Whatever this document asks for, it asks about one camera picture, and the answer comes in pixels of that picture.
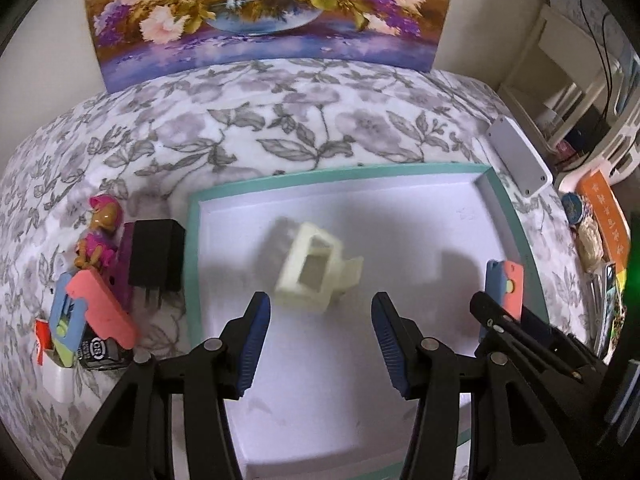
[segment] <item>floral tablecloth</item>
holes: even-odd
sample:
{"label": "floral tablecloth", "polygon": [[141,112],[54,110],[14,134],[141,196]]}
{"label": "floral tablecloth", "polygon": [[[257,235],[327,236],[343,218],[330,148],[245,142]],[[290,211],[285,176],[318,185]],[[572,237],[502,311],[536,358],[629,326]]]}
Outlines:
{"label": "floral tablecloth", "polygon": [[[528,200],[481,137],[509,114],[486,85],[338,60],[237,62],[101,94],[25,140],[0,181],[0,417],[43,479],[66,462],[120,372],[75,370],[76,400],[52,401],[33,366],[33,325],[88,221],[109,192],[126,220],[176,218],[189,193],[319,168],[457,161],[497,170],[529,237],[549,317],[586,338],[582,277],[551,187]],[[142,346],[189,350],[184,304],[166,298]],[[465,477],[463,471],[457,473]]]}

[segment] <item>white wall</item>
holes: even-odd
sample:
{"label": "white wall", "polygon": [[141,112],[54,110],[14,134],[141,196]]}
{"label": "white wall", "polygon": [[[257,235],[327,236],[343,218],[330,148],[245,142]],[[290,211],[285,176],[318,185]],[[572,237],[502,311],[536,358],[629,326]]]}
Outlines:
{"label": "white wall", "polygon": [[[435,67],[497,86],[544,0],[451,0]],[[0,171],[18,143],[104,90],[83,0],[39,0],[0,57]]]}

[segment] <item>toy figure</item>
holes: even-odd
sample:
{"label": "toy figure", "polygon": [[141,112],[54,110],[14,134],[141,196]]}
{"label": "toy figure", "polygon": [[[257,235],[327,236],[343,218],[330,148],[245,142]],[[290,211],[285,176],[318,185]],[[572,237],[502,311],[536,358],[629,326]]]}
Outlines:
{"label": "toy figure", "polygon": [[122,208],[113,196],[106,194],[92,196],[89,205],[94,214],[88,233],[78,240],[74,264],[78,269],[101,270],[109,267],[118,250],[113,236],[122,223]]}

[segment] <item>doll head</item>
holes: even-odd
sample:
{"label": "doll head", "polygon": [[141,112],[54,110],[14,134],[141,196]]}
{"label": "doll head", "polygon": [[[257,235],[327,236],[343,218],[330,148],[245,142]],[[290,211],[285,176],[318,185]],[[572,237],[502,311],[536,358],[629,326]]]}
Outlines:
{"label": "doll head", "polygon": [[89,205],[94,210],[91,216],[89,228],[104,229],[108,233],[114,233],[122,223],[122,208],[118,201],[111,195],[97,195],[89,199]]}

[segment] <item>black cable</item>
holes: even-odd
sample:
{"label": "black cable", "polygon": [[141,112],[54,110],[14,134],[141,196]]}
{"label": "black cable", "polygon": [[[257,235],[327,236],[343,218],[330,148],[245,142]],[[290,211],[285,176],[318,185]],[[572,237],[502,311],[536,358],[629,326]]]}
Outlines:
{"label": "black cable", "polygon": [[[607,18],[611,15],[611,13],[607,11],[602,17],[602,43],[604,47],[604,57],[603,57],[600,51],[600,45],[598,44],[598,40],[596,40],[596,36],[593,32],[593,29],[591,28],[591,24],[587,19],[587,13],[584,10],[584,0],[580,0],[580,10],[582,11],[582,17],[584,18],[584,22],[587,24],[587,28],[589,29],[589,34],[591,35],[591,39],[593,40],[593,43],[595,44],[596,49],[598,50],[598,55],[600,56],[600,62],[602,63],[602,68],[604,69],[604,77],[607,84],[607,103],[604,107],[604,110],[600,114],[600,117],[598,118],[598,122],[596,122],[596,125],[593,129],[593,131],[597,133],[600,125],[602,124],[602,121],[604,120],[606,122],[607,112],[609,111],[609,104],[611,102],[611,96],[613,94],[613,73],[611,71],[611,65],[609,62],[609,53],[607,51],[607,38],[604,31],[605,22],[607,21]],[[560,171],[570,172],[570,171],[579,170],[581,167],[583,167],[587,163],[587,161],[589,160],[589,157],[593,155],[593,152],[595,151],[597,146],[598,146],[598,143],[596,143],[596,145],[590,149],[589,153],[586,154],[586,156],[584,157],[582,162],[578,164],[578,166],[576,166],[575,168],[562,169]],[[574,156],[575,154],[567,157],[565,160],[561,160],[556,164],[556,166],[560,166],[561,164],[564,164],[565,162],[571,160]]]}

